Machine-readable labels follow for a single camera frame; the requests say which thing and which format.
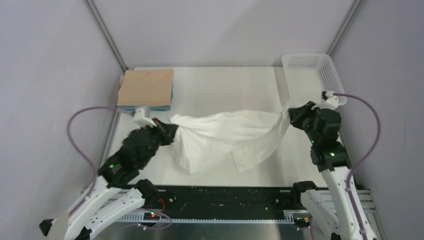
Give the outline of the white t shirt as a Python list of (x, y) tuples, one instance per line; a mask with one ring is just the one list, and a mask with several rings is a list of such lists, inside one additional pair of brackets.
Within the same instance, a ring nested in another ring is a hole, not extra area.
[(254, 168), (279, 147), (289, 125), (287, 111), (237, 110), (204, 117), (176, 114), (173, 157), (191, 175), (232, 160), (239, 172)]

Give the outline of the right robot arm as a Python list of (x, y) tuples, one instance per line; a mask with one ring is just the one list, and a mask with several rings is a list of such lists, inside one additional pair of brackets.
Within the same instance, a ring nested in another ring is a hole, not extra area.
[(312, 220), (329, 240), (376, 240), (378, 236), (361, 206), (351, 169), (349, 156), (339, 142), (340, 114), (319, 108), (312, 101), (288, 110), (290, 124), (307, 135), (311, 142), (312, 163), (322, 175), (335, 210), (322, 200), (321, 193), (311, 182), (298, 182), (290, 195), (297, 209), (306, 208)]

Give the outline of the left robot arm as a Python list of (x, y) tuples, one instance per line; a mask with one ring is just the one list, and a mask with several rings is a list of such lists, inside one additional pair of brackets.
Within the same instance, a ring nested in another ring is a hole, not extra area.
[(55, 219), (39, 224), (42, 234), (55, 240), (92, 240), (123, 215), (139, 207), (152, 208), (158, 201), (158, 190), (148, 180), (139, 180), (123, 197), (103, 205), (135, 179), (161, 146), (174, 142), (177, 124), (158, 118), (141, 118), (139, 128), (122, 141), (94, 175), (82, 196)]

